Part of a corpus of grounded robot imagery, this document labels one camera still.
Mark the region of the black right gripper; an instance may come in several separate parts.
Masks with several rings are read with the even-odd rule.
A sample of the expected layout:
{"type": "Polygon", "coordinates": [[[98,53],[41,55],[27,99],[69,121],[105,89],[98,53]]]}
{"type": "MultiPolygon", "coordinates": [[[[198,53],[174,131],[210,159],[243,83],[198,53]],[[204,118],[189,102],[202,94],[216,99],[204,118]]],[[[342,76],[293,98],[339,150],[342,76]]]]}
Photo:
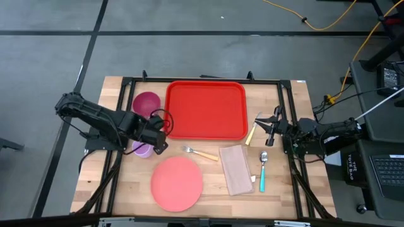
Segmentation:
{"type": "Polygon", "coordinates": [[[268,139],[266,140],[266,145],[268,147],[273,146],[274,143],[274,136],[278,131],[278,127],[280,124],[279,117],[282,114],[283,107],[282,106],[277,106],[274,110],[274,115],[272,115],[269,118],[256,118],[255,122],[257,125],[259,125],[265,133],[269,134],[268,139]]]}

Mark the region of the purple cup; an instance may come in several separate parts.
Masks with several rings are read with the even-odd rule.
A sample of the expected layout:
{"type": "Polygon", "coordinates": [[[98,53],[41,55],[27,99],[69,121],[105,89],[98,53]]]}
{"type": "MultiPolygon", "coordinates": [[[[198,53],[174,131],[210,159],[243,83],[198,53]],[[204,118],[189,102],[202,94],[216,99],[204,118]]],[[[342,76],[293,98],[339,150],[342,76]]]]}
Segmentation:
{"type": "Polygon", "coordinates": [[[132,150],[134,150],[134,154],[140,158],[149,158],[154,152],[152,145],[138,141],[132,143],[132,150]]]}

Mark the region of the knife with cream handle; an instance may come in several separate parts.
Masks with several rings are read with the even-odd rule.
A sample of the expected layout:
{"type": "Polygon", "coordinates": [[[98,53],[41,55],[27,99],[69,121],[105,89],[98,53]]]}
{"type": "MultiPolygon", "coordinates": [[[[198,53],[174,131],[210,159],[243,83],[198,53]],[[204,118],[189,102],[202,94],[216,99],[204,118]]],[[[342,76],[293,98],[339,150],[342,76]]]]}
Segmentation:
{"type": "MultiPolygon", "coordinates": [[[[260,116],[262,116],[262,112],[259,112],[259,113],[257,114],[256,119],[257,119],[257,118],[260,118],[260,116]]],[[[246,139],[246,141],[245,141],[245,145],[246,145],[246,146],[250,145],[251,140],[252,140],[252,138],[253,138],[253,134],[254,134],[254,132],[255,132],[255,130],[256,130],[256,126],[257,126],[257,123],[255,123],[255,120],[254,120],[253,125],[252,125],[252,129],[251,129],[251,131],[250,131],[250,133],[249,133],[249,135],[248,135],[248,137],[247,137],[247,139],[246,139]]]]}

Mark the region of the magenta plastic bowl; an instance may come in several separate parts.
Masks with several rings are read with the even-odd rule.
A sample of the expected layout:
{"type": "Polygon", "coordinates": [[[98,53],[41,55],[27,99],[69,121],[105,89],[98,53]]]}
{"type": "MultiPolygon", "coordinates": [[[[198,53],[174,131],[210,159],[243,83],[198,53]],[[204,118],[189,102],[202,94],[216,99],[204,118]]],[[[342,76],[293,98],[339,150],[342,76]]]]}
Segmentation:
{"type": "Polygon", "coordinates": [[[160,108],[161,100],[156,93],[146,91],[137,95],[132,102],[132,111],[145,118],[149,118],[150,114],[160,108]]]}

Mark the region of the salmon pink round plate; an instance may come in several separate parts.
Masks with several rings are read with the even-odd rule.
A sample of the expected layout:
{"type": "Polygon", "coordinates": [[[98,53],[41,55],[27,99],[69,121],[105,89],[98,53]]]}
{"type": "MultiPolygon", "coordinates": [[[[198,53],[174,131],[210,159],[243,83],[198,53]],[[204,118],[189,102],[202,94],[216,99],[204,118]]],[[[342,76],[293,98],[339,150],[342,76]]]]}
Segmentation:
{"type": "Polygon", "coordinates": [[[183,212],[198,201],[203,191],[203,175],[189,158],[175,156],[157,165],[151,177],[154,201],[168,212],[183,212]]]}

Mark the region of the spoon with teal handle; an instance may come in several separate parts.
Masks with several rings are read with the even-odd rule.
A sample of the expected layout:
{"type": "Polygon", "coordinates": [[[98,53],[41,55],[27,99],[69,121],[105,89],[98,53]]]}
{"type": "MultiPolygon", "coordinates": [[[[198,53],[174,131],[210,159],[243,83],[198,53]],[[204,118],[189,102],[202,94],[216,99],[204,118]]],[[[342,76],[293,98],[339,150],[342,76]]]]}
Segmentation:
{"type": "Polygon", "coordinates": [[[266,151],[262,151],[260,153],[259,160],[261,162],[261,175],[260,175],[260,182],[259,182],[259,191],[265,192],[265,178],[266,178],[265,164],[268,161],[268,153],[266,151]]]}

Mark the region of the beige cloth napkin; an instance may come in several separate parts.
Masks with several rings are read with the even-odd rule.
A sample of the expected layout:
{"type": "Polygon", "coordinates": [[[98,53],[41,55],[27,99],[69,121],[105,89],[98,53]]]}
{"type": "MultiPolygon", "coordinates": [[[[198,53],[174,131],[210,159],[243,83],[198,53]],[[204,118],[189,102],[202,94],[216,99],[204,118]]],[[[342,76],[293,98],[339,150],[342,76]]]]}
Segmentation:
{"type": "Polygon", "coordinates": [[[230,196],[254,192],[246,151],[246,147],[242,145],[219,149],[225,181],[230,196]]]}

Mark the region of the fork with cream handle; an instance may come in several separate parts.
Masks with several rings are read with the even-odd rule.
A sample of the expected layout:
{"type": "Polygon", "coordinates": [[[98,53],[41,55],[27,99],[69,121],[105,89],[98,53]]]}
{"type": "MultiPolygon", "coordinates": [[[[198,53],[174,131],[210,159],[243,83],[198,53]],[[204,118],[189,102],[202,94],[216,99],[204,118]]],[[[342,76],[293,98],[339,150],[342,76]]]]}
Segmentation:
{"type": "Polygon", "coordinates": [[[218,161],[219,160],[219,157],[217,157],[215,155],[204,153],[204,152],[201,152],[201,151],[196,151],[196,150],[190,148],[189,146],[183,146],[182,150],[187,152],[187,153],[194,153],[194,154],[200,155],[202,157],[208,158],[209,160],[213,160],[213,161],[218,161]]]}

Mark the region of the red plastic tray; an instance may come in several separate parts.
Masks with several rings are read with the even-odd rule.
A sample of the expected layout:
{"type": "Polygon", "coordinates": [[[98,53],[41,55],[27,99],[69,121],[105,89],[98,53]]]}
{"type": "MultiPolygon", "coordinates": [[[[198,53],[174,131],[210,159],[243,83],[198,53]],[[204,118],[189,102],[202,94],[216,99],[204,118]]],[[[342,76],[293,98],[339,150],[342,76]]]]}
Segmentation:
{"type": "Polygon", "coordinates": [[[165,109],[171,139],[239,141],[248,132],[246,91],[233,81],[174,81],[165,109]]]}

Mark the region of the black tote bag box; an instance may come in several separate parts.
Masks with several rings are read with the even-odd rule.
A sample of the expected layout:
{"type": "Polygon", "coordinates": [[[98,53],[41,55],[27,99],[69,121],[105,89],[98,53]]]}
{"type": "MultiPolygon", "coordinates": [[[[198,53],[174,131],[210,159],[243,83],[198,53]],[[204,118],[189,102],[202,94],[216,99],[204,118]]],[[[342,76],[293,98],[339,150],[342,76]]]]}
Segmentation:
{"type": "Polygon", "coordinates": [[[365,169],[359,152],[353,151],[342,154],[342,169],[344,181],[354,187],[367,187],[365,169]]]}

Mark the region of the black power adapter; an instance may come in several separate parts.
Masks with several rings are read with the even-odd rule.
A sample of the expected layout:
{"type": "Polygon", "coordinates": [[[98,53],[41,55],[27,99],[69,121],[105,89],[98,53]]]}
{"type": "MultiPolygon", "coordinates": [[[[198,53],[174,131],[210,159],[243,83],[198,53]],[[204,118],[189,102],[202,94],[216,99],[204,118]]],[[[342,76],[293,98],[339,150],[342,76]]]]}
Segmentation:
{"type": "Polygon", "coordinates": [[[404,78],[402,71],[396,62],[382,62],[378,65],[376,76],[377,94],[390,96],[400,89],[401,78],[404,78]]]}

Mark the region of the black laptop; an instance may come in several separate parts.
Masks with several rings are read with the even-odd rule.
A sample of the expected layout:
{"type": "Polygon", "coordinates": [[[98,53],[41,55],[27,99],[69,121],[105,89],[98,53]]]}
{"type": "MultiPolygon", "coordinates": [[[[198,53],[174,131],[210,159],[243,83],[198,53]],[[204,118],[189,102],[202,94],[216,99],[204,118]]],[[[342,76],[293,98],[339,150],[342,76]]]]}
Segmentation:
{"type": "Polygon", "coordinates": [[[404,202],[404,154],[370,156],[383,197],[404,202]]]}

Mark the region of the black stand foot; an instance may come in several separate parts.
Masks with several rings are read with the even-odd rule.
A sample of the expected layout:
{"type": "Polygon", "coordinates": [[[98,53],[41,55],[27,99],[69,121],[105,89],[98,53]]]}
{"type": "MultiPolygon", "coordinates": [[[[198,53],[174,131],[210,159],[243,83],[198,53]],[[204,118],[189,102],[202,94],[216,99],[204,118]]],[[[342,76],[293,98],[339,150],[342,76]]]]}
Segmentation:
{"type": "Polygon", "coordinates": [[[404,47],[404,32],[400,33],[394,40],[392,40],[387,46],[381,49],[368,61],[360,61],[360,65],[365,71],[374,71],[378,65],[396,52],[399,54],[400,59],[404,61],[404,51],[402,51],[402,47],[404,47]]]}

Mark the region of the dark furniture foot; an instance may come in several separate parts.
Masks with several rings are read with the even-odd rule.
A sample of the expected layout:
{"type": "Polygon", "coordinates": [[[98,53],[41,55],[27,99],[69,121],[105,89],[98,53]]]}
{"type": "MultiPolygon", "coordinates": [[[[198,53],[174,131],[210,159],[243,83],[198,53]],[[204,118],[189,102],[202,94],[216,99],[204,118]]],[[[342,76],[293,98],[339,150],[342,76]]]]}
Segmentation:
{"type": "Polygon", "coordinates": [[[9,148],[9,149],[13,149],[13,150],[15,150],[15,151],[22,151],[23,148],[24,148],[24,145],[21,145],[21,144],[18,144],[18,143],[14,143],[14,142],[12,142],[12,141],[9,141],[9,140],[7,140],[7,139],[3,139],[3,138],[0,137],[0,151],[1,151],[3,148],[4,148],[4,149],[9,148]]]}

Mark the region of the black aluminium table frame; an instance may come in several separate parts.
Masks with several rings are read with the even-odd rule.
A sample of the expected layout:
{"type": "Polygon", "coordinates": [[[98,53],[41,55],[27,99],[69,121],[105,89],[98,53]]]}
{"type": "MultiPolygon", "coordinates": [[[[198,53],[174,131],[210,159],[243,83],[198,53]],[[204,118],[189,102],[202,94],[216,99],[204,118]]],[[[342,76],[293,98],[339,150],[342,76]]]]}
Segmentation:
{"type": "MultiPolygon", "coordinates": [[[[122,82],[129,82],[127,78],[118,76],[106,76],[98,103],[107,108],[117,107],[122,82]]],[[[152,91],[156,93],[162,106],[165,102],[166,89],[172,81],[180,78],[134,78],[134,96],[152,91]]],[[[297,117],[313,118],[311,101],[305,81],[275,81],[265,79],[241,79],[241,82],[253,82],[242,84],[246,92],[248,130],[251,130],[253,120],[258,112],[263,117],[269,117],[273,109],[280,104],[279,98],[283,98],[284,111],[289,121],[292,113],[297,117]]],[[[107,186],[101,200],[100,212],[110,211],[115,216],[140,216],[147,218],[235,218],[235,219],[297,219],[298,216],[309,215],[309,202],[300,191],[300,204],[295,202],[294,186],[292,183],[287,154],[284,153],[282,138],[275,136],[274,146],[264,146],[267,135],[264,130],[257,127],[253,134],[250,146],[247,147],[246,158],[252,175],[257,176],[254,182],[254,192],[244,195],[230,196],[227,190],[225,176],[220,161],[212,161],[204,157],[183,152],[182,146],[190,146],[193,149],[219,156],[220,147],[229,147],[244,144],[241,141],[205,141],[205,140],[178,140],[168,138],[169,148],[161,155],[153,154],[150,158],[140,158],[135,154],[123,157],[121,170],[115,194],[111,191],[111,182],[107,186]],[[269,154],[269,162],[266,164],[266,191],[259,192],[259,174],[261,163],[259,153],[266,150],[269,154]],[[203,191],[198,201],[183,212],[168,212],[163,210],[154,201],[151,193],[151,177],[155,167],[172,156],[183,156],[192,159],[200,167],[203,174],[203,191]]],[[[85,159],[79,175],[76,192],[70,211],[77,211],[94,193],[102,178],[104,166],[114,161],[116,151],[95,151],[85,159]]],[[[323,162],[306,164],[307,178],[311,190],[316,195],[326,210],[336,216],[335,205],[331,194],[330,184],[327,178],[326,167],[323,162]]]]}

